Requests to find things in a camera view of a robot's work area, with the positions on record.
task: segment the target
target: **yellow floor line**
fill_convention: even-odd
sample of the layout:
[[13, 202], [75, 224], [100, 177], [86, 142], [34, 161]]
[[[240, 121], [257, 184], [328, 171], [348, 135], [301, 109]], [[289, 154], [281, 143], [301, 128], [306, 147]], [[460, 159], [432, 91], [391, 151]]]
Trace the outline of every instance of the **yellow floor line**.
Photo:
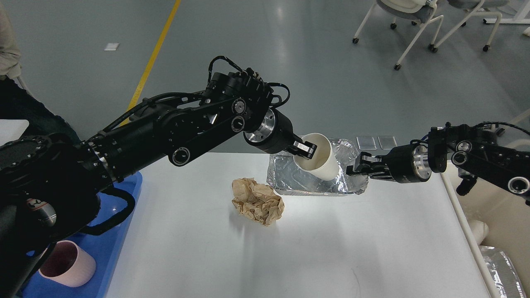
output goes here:
[[[180, 0], [176, 0], [175, 4], [173, 5], [173, 9], [171, 9], [171, 13], [167, 17], [167, 21], [166, 21], [166, 24], [164, 25], [164, 29], [162, 29], [162, 33], [160, 33], [160, 37], [158, 38], [158, 41], [156, 42], [156, 46], [153, 52], [151, 53], [151, 58], [149, 58], [149, 62], [147, 62], [147, 65], [145, 66], [145, 70], [144, 70], [144, 73], [142, 74], [142, 77], [140, 78], [140, 82], [138, 82], [138, 86], [136, 86], [136, 90], [134, 91], [134, 95], [132, 96], [131, 102], [129, 103], [129, 107], [127, 108], [127, 110], [130, 110], [138, 103], [138, 99], [140, 98], [142, 90], [144, 89], [145, 82], [147, 82], [149, 73], [151, 72], [151, 69], [153, 68], [153, 65], [155, 64], [156, 57], [158, 56], [158, 52], [160, 52], [160, 48], [162, 47], [162, 44], [164, 43], [164, 39], [171, 26], [171, 22], [173, 22], [173, 18], [175, 17], [176, 10], [179, 9], [179, 5], [180, 5]], [[127, 122], [129, 122], [129, 119], [122, 122], [121, 125], [126, 124]]]

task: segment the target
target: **pink cup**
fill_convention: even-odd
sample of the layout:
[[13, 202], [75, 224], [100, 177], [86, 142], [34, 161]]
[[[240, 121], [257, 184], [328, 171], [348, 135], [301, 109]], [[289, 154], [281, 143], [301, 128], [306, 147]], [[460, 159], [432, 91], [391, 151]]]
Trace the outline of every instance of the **pink cup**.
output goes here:
[[69, 287], [79, 287], [92, 278], [96, 262], [92, 256], [70, 240], [57, 242], [39, 269], [40, 275]]

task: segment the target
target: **blue tray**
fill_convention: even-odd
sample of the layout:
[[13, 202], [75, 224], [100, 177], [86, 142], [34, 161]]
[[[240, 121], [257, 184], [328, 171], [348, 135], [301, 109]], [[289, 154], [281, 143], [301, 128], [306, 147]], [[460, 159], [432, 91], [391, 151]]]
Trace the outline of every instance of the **blue tray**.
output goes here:
[[[127, 177], [122, 183], [115, 183], [114, 186], [123, 189], [138, 201], [142, 185], [142, 175], [136, 174]], [[124, 200], [112, 197], [106, 194], [99, 193], [101, 198], [101, 209], [98, 216], [90, 223], [95, 225], [105, 221], [114, 213], [122, 210], [126, 203]], [[76, 298], [103, 298], [109, 288], [110, 280], [118, 256], [120, 255], [121, 247], [125, 240], [125, 235], [129, 229], [129, 224], [132, 214], [121, 224], [106, 231], [100, 236], [92, 236], [85, 234], [75, 234], [67, 238], [79, 245], [83, 250], [89, 253], [96, 261], [96, 272], [94, 276], [84, 285], [80, 287], [67, 287], [46, 279], [37, 272], [28, 282], [28, 285], [22, 294], [24, 298], [60, 298], [60, 297], [76, 297]]]

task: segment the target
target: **person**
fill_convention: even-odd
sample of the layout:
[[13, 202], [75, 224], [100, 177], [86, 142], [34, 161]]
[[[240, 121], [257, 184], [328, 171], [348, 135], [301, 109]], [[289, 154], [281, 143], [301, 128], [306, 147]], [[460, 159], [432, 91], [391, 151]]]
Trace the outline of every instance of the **person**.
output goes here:
[[74, 143], [77, 133], [66, 121], [50, 112], [14, 81], [21, 75], [21, 52], [7, 12], [0, 2], [0, 119], [25, 119], [29, 126], [24, 135], [63, 133]]

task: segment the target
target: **jeans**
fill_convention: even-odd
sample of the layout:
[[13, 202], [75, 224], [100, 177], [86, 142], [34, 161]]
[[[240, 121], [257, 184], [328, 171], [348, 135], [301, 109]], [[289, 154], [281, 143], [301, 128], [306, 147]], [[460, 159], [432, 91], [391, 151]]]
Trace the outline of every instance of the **jeans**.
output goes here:
[[63, 118], [54, 115], [44, 104], [8, 78], [0, 81], [0, 119], [25, 119], [29, 121], [30, 125], [23, 136], [63, 133], [74, 144], [80, 142], [77, 133]]

